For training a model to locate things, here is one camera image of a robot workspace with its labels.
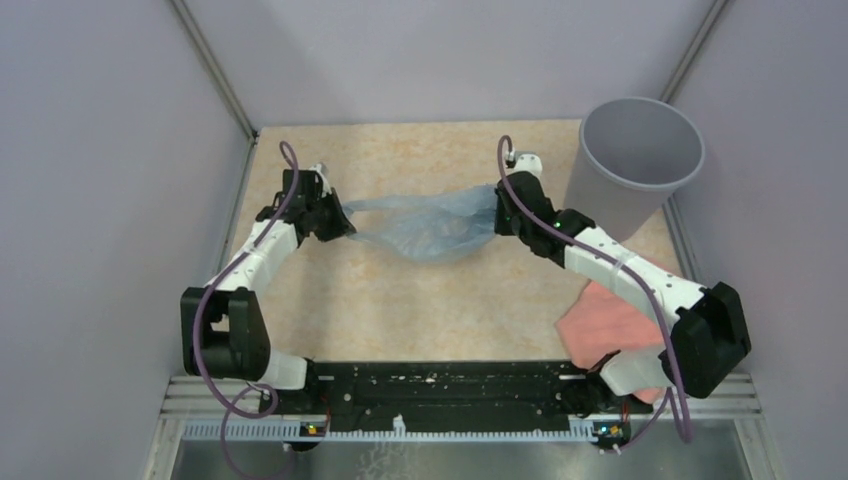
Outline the blue plastic trash bag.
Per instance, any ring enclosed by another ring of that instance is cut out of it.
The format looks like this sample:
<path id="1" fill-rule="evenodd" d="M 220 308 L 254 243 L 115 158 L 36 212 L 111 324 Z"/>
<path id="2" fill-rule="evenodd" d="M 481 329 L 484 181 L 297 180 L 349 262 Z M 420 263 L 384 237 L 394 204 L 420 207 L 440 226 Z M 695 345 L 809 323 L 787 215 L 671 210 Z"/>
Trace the blue plastic trash bag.
<path id="1" fill-rule="evenodd" d="M 433 195 L 388 195 L 343 205 L 346 216 L 380 212 L 373 228 L 348 237 L 417 263 L 448 263 L 465 258 L 495 238 L 497 195 L 478 185 Z"/>

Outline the grey plastic trash bin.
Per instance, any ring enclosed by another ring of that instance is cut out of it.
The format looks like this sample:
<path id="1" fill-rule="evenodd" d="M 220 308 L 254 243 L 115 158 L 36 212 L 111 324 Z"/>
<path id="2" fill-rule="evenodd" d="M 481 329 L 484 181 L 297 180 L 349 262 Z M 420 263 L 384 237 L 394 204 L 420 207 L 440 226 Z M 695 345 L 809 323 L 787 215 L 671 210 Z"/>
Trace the grey plastic trash bin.
<path id="1" fill-rule="evenodd" d="M 676 108 L 642 97 L 610 100 L 581 121 L 563 205 L 625 241 L 698 175 L 705 158 L 700 130 Z"/>

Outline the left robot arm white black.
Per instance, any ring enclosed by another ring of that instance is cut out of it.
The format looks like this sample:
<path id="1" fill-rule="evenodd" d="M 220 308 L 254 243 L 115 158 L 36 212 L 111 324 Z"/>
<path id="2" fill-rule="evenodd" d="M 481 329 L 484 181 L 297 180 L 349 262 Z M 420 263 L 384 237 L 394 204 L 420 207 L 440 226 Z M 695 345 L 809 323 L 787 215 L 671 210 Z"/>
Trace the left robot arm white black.
<path id="1" fill-rule="evenodd" d="M 297 413 L 319 404 L 320 386 L 308 378 L 309 362 L 270 343 L 260 297 L 284 260 L 314 236 L 329 242 L 354 233 L 323 164 L 282 175 L 282 189 L 255 217 L 249 236 L 230 263 L 203 287 L 180 298 L 183 364 L 187 373 L 245 380 L 282 390 Z"/>

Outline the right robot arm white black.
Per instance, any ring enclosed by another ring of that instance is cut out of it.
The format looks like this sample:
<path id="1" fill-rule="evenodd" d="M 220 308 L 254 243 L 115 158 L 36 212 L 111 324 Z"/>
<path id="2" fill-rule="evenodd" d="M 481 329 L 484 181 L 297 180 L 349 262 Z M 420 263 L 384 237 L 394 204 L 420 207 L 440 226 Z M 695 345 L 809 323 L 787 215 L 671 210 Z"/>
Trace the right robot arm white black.
<path id="1" fill-rule="evenodd" d="M 627 395 L 678 387 L 709 397 L 750 353 L 751 340 L 738 292 L 671 274 L 613 240 L 573 210 L 555 210 L 541 182 L 528 171 L 497 183 L 495 231 L 515 236 L 537 256 L 607 288 L 656 323 L 661 345 L 618 347 L 600 376 L 586 385 L 589 404 L 612 412 Z"/>

